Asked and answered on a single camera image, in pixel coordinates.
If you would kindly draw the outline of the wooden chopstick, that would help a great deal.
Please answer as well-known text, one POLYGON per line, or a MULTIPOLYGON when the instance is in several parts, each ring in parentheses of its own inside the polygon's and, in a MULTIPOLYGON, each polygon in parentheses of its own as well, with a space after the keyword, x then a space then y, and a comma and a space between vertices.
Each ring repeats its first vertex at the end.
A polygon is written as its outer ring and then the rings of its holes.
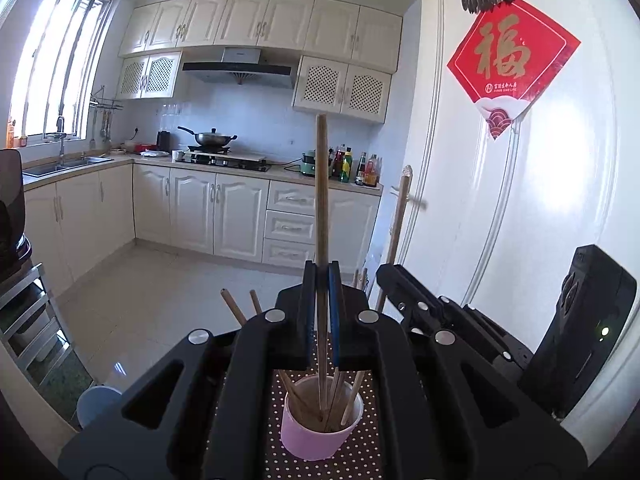
POLYGON ((260 304, 260 301, 258 299, 257 292, 255 289, 250 290, 250 300, 252 300, 252 305, 254 307, 256 315, 262 314, 262 305, 260 304))
POLYGON ((240 307, 238 306, 238 304, 233 299, 228 289, 226 288, 221 289, 220 296, 222 300, 224 300, 224 303, 227 305, 227 307, 229 308, 229 310, 231 311, 235 319, 238 321, 238 323, 241 326, 243 326, 246 323, 246 317, 243 314, 240 307))
POLYGON ((404 222, 405 212, 409 199, 410 185, 412 181, 412 168, 407 165, 402 170, 400 182, 398 186, 397 204, 395 209, 394 221, 390 229, 390 244, 386 254, 385 264, 393 264, 396 259, 402 222, 404 222))
POLYGON ((344 382, 344 372, 341 372, 338 367, 334 368, 334 375, 329 390, 329 404, 326 409, 326 417, 324 418, 323 431, 329 432, 331 430, 331 418, 334 411, 334 405, 336 400, 340 397, 342 383, 344 382))
POLYGON ((312 405, 309 405, 297 392, 294 382, 288 373, 285 370, 278 370, 278 376, 280 381, 282 382, 283 387, 285 388, 286 393, 290 400, 288 404, 290 404, 290 411, 292 415, 299 421, 302 422, 306 418, 318 420, 318 422, 322 421, 321 412, 318 408, 314 408, 312 405))
POLYGON ((364 370, 358 370, 358 372, 357 372, 357 374, 355 376, 354 383, 352 384, 352 390, 350 390, 349 397, 348 397, 348 400, 347 400, 347 403, 345 405, 345 409, 344 409, 344 412, 343 412, 343 416, 341 418, 341 426, 342 427, 346 427, 347 426, 347 423, 349 422, 349 417, 352 414, 352 411, 354 410, 356 397, 358 396, 359 389, 360 389, 361 384, 363 382, 364 374, 366 374, 366 372, 364 370))
POLYGON ((316 118, 316 169, 314 187, 316 188, 316 266, 317 291, 316 307, 318 321, 318 399, 322 419, 329 417, 328 401, 328 289, 326 288, 326 270, 329 264, 329 190, 328 190, 328 125, 326 115, 316 118))

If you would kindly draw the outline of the kitchen window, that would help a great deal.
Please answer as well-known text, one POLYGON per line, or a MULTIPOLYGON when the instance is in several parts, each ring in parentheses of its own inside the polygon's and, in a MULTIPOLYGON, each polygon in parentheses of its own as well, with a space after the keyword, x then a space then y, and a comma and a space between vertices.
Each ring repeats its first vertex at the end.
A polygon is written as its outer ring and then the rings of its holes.
POLYGON ((11 96, 13 145, 86 136, 89 101, 111 0, 43 0, 11 96))

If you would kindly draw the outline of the brown polka dot tablecloth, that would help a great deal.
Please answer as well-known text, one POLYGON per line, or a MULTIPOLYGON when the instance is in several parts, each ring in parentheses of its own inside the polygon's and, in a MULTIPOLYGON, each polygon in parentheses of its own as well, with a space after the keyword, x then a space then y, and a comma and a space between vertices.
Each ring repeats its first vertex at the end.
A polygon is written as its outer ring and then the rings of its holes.
POLYGON ((373 382, 365 374, 347 426, 331 430, 300 424, 288 408, 288 396, 273 377, 263 479, 381 479, 382 452, 373 382))

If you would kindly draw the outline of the blue white bucket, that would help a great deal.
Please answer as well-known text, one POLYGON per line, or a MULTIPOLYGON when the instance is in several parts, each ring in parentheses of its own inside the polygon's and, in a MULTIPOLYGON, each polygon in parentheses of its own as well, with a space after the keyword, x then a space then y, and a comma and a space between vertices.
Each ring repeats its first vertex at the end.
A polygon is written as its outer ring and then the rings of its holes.
POLYGON ((88 427, 111 405, 116 403, 122 393, 110 386, 96 385, 81 393, 77 401, 76 415, 81 428, 88 427))

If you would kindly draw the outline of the pink cup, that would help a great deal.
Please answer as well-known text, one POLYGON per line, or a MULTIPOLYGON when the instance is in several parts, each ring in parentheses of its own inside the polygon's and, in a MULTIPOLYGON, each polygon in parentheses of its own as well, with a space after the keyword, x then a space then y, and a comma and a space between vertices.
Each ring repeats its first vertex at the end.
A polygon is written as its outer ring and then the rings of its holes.
MULTIPOLYGON (((316 375, 307 376, 299 379, 294 385, 300 396, 309 405, 319 410, 318 377, 316 375)), ((290 411, 290 404, 288 404, 290 398, 286 394, 280 428, 280 440, 284 448, 294 457, 307 462, 318 462, 318 460, 331 458, 354 432, 364 412, 364 403, 358 394, 347 426, 341 426, 341 418, 350 390, 352 390, 352 384, 343 382, 340 397, 334 405, 329 432, 323 431, 323 419, 318 422, 318 420, 306 418, 299 422, 290 411)))

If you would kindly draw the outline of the white door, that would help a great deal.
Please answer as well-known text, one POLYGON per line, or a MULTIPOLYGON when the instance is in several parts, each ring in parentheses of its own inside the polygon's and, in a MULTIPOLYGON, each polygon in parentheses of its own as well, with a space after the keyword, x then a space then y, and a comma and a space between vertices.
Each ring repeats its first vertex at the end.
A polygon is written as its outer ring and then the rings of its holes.
POLYGON ((447 67, 472 16, 460 0, 413 7, 413 181, 398 260, 536 349, 578 247, 639 271, 639 20, 628 0, 530 2, 580 46, 495 139, 447 67))

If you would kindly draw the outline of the condiment bottles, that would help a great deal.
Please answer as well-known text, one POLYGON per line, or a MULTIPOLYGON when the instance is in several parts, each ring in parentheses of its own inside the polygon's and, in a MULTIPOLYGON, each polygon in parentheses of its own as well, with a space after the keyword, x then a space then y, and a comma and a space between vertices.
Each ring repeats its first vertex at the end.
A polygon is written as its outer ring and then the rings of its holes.
POLYGON ((383 159, 377 154, 361 152, 358 157, 345 144, 329 149, 329 177, 343 183, 366 188, 380 184, 383 159))

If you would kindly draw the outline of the green small appliance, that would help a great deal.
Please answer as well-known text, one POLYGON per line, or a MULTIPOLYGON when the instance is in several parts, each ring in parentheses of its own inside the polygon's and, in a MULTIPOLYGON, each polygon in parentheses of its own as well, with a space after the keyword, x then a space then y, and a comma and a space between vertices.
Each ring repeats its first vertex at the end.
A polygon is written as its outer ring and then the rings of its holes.
POLYGON ((299 172, 307 177, 313 177, 316 173, 316 151, 306 151, 299 163, 299 172))

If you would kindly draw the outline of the metal storage rack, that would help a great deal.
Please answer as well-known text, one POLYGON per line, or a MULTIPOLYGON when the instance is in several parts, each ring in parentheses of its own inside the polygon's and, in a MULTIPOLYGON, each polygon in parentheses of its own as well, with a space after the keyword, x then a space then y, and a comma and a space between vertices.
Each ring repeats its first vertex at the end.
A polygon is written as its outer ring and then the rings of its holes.
POLYGON ((1 343, 36 388, 72 353, 74 344, 42 263, 1 284, 1 343))

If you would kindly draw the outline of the lower white cabinets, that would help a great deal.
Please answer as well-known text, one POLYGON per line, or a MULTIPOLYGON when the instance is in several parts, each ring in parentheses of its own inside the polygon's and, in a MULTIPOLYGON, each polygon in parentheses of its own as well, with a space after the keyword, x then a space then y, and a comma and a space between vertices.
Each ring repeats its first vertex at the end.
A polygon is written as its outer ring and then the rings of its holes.
POLYGON ((275 268, 314 256, 314 188, 286 172, 121 158, 23 177, 26 234, 58 297, 134 240, 275 268))

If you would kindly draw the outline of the gas stove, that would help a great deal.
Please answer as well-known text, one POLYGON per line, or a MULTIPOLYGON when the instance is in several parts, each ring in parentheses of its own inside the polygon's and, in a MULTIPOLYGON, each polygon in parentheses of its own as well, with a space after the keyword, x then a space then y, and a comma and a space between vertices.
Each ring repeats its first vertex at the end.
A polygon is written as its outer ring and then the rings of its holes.
POLYGON ((271 165, 262 156, 252 154, 231 153, 230 148, 220 148, 219 150, 206 150, 190 146, 182 152, 181 160, 190 164, 226 167, 232 169, 243 169, 250 171, 266 172, 271 165))

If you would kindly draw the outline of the upper white cabinets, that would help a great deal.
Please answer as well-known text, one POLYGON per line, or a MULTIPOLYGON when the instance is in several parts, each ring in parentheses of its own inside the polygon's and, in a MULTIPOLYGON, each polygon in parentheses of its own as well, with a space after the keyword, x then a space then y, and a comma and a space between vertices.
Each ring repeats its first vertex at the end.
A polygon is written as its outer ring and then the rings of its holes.
POLYGON ((274 78, 293 107, 386 118, 402 19, 338 0, 165 0, 132 11, 116 96, 170 98, 178 73, 237 84, 274 78))

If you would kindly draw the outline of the black kettle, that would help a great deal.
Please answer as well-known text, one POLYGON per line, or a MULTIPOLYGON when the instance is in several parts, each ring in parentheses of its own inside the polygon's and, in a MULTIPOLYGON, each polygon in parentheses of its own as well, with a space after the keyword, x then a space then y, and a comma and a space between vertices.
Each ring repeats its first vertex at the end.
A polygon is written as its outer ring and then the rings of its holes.
POLYGON ((155 146, 159 151, 169 153, 171 151, 171 133, 160 130, 156 135, 155 146))

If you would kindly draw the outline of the black range hood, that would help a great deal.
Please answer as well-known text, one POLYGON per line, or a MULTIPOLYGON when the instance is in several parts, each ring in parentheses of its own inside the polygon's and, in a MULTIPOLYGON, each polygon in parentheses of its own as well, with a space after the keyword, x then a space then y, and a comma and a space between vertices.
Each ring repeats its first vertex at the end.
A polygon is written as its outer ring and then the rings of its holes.
POLYGON ((272 64, 260 49, 225 48, 219 61, 186 61, 183 73, 208 84, 258 84, 292 89, 295 70, 289 65, 272 64))

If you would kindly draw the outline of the hanging utensil rack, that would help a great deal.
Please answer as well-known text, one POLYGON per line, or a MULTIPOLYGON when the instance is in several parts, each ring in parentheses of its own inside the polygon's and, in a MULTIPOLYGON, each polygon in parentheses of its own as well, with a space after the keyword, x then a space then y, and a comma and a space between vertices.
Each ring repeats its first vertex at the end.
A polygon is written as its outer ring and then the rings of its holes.
POLYGON ((90 150, 102 145, 112 145, 111 128, 116 112, 122 110, 122 102, 105 97, 105 86, 93 92, 89 100, 88 138, 90 150))

